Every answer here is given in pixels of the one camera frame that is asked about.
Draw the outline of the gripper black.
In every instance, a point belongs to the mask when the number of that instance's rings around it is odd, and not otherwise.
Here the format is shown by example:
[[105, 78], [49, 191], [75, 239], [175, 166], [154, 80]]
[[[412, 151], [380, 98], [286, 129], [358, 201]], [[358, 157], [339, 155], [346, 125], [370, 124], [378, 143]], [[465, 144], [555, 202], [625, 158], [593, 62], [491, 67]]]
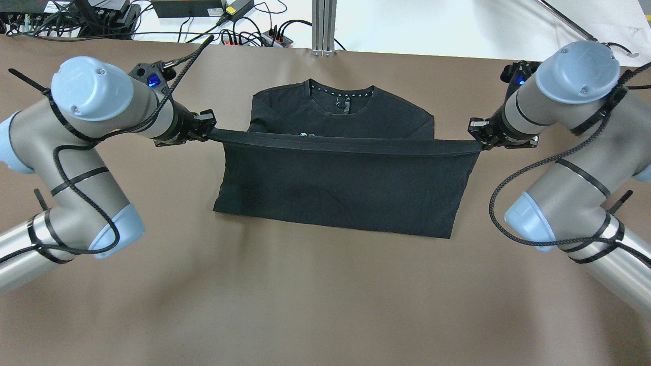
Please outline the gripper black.
[[489, 119], [472, 117], [469, 119], [468, 132], [484, 150], [495, 147], [507, 149], [535, 148], [539, 144], [537, 135], [524, 134], [513, 130], [500, 116]]
[[213, 110], [193, 113], [185, 109], [174, 109], [172, 125], [154, 139], [155, 147], [175, 146], [188, 141], [205, 142], [217, 123]]

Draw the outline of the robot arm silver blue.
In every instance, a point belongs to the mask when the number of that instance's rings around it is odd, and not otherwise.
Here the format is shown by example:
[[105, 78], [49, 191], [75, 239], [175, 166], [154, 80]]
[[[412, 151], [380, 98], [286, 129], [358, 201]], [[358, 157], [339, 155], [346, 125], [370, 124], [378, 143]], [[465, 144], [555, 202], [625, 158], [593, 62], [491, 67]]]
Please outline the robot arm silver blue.
[[165, 98], [166, 70], [139, 64], [126, 73], [90, 56], [65, 61], [45, 95], [2, 122], [2, 162], [37, 174], [56, 206], [2, 234], [2, 293], [48, 273], [81, 253], [98, 259], [145, 232], [133, 204], [95, 147], [112, 132], [131, 131], [156, 146], [205, 141], [216, 125], [211, 110], [191, 113]]
[[489, 214], [507, 238], [560, 248], [645, 318], [650, 310], [649, 244], [604, 202], [626, 181], [649, 181], [649, 102], [628, 81], [649, 69], [620, 71], [611, 48], [572, 42], [528, 69], [512, 65], [504, 104], [468, 131], [485, 149], [528, 148], [559, 124], [576, 146], [505, 178]]

